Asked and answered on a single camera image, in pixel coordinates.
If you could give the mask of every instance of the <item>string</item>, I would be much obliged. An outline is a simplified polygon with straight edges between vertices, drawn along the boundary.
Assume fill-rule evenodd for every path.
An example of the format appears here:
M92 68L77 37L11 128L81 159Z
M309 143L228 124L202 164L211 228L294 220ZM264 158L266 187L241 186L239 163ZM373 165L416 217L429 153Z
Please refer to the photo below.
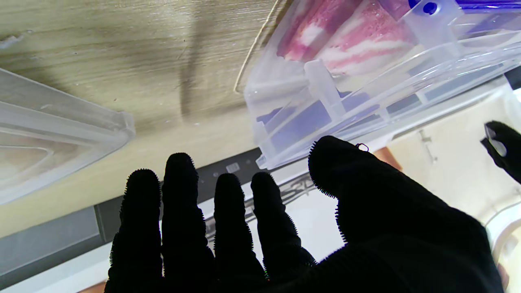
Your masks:
M369 151L369 147L368 147L366 144L364 144L364 143L357 143L357 144L356 144L356 147L360 150L360 146L361 146L361 145L363 145L364 147L367 148L367 150L365 150L364 152L368 152L368 151Z
M235 80L235 85L233 86L233 92L236 94L241 94L240 92L237 91L237 87L239 86L239 81L241 80L242 74L244 72L244 68L246 67L246 64L248 63L248 61L250 60L250 56L252 55L253 49L255 48L255 45L257 44L259 38L261 37L260 34L262 34L262 31L268 25L268 22L271 19L271 15L273 14L273 12L275 12L275 9L277 8L277 5L279 4L279 2L280 2L280 0L275 0L275 3L273 4L271 11L269 12L268 16L266 17L266 20L260 27L259 33L253 40L253 44L250 47L248 54L246 55L246 59L244 59L244 62L242 63L241 70L239 70L239 74L237 75L237 79Z

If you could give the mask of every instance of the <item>wooden table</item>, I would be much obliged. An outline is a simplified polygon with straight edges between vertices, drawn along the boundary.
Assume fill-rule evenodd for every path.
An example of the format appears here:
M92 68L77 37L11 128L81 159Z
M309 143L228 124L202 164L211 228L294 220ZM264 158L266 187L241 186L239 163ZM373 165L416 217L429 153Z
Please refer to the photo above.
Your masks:
M273 4L3 1L0 39L23 39L0 50L0 67L131 113L137 138L43 190L1 205L0 237L121 195L137 168L162 178L171 153L187 152L199 167L254 148L245 102L232 88ZM287 6L281 1L264 35Z

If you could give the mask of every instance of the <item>plastic lid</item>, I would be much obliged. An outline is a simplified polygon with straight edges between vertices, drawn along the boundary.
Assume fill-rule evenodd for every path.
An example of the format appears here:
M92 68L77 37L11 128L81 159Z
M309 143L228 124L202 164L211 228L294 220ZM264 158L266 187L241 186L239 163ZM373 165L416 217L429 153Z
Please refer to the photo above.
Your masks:
M0 204L121 148L132 117L0 69Z
M338 29L340 36L333 35L311 61L294 60L296 53L284 55L280 48L293 32L299 5L307 3L295 2L244 91L263 152L258 165L272 169L302 158L325 135L355 139L518 66L520 14L465 14L452 0L436 0L436 13L431 14L424 9L431 2L420 1L399 20L372 22L374 17L367 15L386 11L376 0L363 0ZM379 39L397 36L383 45ZM339 51L343 40L360 39L381 51L334 62L358 52L349 44ZM399 53L389 47L400 48Z

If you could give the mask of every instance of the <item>black glove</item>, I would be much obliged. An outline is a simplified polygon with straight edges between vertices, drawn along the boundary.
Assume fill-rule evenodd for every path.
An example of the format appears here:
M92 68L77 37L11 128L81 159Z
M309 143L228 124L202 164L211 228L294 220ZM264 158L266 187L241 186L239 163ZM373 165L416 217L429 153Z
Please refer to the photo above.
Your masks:
M319 264L302 248L279 188L267 173L256 174L251 183L266 272L253 252L244 194L232 174L217 181L214 259L196 205L197 172L190 157L180 153L166 167L162 247L158 180L150 170L129 177L105 291L502 290L487 233L472 217L372 154L334 137L316 142L308 164L317 188L339 201L337 223L346 242Z
M491 121L485 124L487 137L481 140L494 163L521 184L521 135L507 125Z
M105 292L249 292L290 282L315 265L301 247L280 190L267 173L256 174L251 183L267 271L253 252L244 218L244 194L233 174L223 174L217 180L214 259L207 246L203 214L197 207L198 180L187 154L170 156L163 184L161 246L159 181L150 170L130 175Z

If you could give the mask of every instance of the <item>raw meat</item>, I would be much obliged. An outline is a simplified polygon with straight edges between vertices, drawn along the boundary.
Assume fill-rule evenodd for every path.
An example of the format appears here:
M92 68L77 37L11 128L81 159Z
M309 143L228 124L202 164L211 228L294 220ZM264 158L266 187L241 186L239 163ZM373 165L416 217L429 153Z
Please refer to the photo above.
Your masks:
M363 0L316 58L332 74L362 75L407 53L412 48L410 35L377 0Z
M300 0L293 17L291 18L291 25L279 43L277 56L285 56L288 53L289 44L299 29L300 24L304 21L307 15L314 15L319 6L320 1Z
M286 60L306 62L313 59L338 28L353 15L361 0L312 2L304 4L310 5L309 11L298 24L287 48L282 51Z
M399 20L411 9L408 0L379 0L378 2L394 20Z

